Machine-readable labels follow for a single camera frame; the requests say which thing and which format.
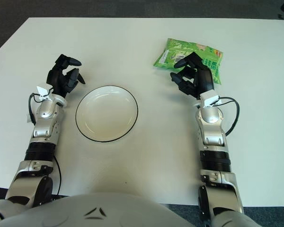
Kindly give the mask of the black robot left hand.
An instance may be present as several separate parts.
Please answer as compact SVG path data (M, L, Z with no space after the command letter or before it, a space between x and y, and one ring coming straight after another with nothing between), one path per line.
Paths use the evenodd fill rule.
M61 54L55 61L55 65L49 71L46 83L53 87L53 94L66 97L80 82L85 85L85 80L79 73L78 68L73 68L66 74L63 74L63 70L69 66L81 66L81 62L77 59L68 57Z

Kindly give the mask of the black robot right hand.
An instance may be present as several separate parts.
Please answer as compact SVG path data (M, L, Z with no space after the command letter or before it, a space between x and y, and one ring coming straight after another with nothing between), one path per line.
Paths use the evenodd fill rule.
M199 99L202 93L214 89L212 73L197 53L193 52L179 60L174 68L183 68L178 73L171 72L170 77L184 94Z

